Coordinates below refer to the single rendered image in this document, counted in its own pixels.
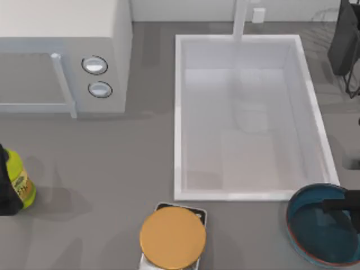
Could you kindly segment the white sink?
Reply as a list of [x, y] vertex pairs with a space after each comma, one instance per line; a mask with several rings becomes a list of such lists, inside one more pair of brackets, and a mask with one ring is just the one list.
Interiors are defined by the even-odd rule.
[[175, 38], [174, 199], [286, 201], [339, 184], [296, 34]]

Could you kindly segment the small round microwave knob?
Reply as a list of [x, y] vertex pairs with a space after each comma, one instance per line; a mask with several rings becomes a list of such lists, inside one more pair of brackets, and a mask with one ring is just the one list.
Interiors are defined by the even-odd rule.
[[111, 85], [103, 81], [97, 81], [88, 85], [88, 92], [96, 98], [108, 98], [112, 95]]

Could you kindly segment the pale microwave oven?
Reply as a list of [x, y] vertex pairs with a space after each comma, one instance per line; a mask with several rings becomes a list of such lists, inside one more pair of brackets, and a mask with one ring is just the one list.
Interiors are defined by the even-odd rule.
[[[129, 0], [0, 0], [0, 52], [59, 53], [77, 116], [125, 111], [132, 38]], [[83, 70], [91, 56], [106, 60], [106, 73]], [[110, 97], [88, 92], [97, 81], [111, 85]]]

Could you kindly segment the large round microwave knob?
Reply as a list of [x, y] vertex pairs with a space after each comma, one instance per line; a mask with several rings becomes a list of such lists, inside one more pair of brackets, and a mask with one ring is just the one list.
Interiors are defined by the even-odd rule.
[[83, 58], [81, 66], [85, 72], [91, 75], [102, 75], [106, 73], [109, 68], [106, 60], [100, 56]]

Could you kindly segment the tall white tap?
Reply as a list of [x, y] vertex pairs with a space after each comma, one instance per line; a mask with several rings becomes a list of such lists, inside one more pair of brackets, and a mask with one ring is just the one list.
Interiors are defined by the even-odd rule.
[[234, 13], [233, 33], [232, 33], [235, 42], [241, 41], [244, 32], [248, 3], [249, 0], [235, 1], [235, 13]]

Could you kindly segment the grey microwave door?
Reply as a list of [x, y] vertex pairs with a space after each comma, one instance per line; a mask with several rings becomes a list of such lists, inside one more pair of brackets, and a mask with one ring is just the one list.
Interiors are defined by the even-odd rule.
[[50, 54], [0, 52], [0, 114], [69, 113]]

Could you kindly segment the green bottle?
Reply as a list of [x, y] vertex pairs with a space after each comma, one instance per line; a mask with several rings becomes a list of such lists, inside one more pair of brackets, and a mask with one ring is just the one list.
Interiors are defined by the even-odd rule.
[[20, 155], [11, 149], [6, 148], [6, 169], [11, 185], [18, 198], [22, 201], [22, 209], [26, 209], [35, 200], [36, 187], [27, 173]]

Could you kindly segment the blue bowl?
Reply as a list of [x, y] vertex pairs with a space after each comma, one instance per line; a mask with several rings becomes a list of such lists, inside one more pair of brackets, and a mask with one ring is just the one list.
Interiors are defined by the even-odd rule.
[[323, 200], [343, 199], [349, 190], [329, 183], [302, 187], [286, 209], [287, 234], [307, 261], [327, 268], [360, 263], [360, 211], [322, 208]]

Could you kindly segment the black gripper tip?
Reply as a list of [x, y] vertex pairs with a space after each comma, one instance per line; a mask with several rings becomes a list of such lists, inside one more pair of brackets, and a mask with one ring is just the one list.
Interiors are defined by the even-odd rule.
[[360, 212], [360, 190], [347, 190], [343, 199], [323, 200], [322, 208], [325, 211], [346, 210]]
[[0, 144], [0, 217], [16, 215], [24, 206], [8, 176], [6, 168], [8, 158], [7, 151]]

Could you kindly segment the small white wall box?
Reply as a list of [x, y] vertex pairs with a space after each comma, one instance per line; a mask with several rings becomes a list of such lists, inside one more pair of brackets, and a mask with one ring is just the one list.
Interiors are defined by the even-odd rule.
[[264, 23], [266, 16], [266, 9], [263, 7], [256, 7], [253, 9], [252, 23], [261, 24]]

